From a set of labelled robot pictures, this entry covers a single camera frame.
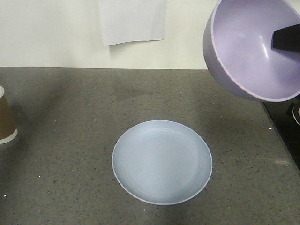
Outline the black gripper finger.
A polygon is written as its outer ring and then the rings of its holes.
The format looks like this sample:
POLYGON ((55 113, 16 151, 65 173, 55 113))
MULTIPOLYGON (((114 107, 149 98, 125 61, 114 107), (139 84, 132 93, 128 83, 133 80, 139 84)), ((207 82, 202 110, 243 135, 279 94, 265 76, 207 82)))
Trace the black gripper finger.
POLYGON ((272 35, 272 47, 279 50, 300 51, 300 24, 284 27, 272 35))

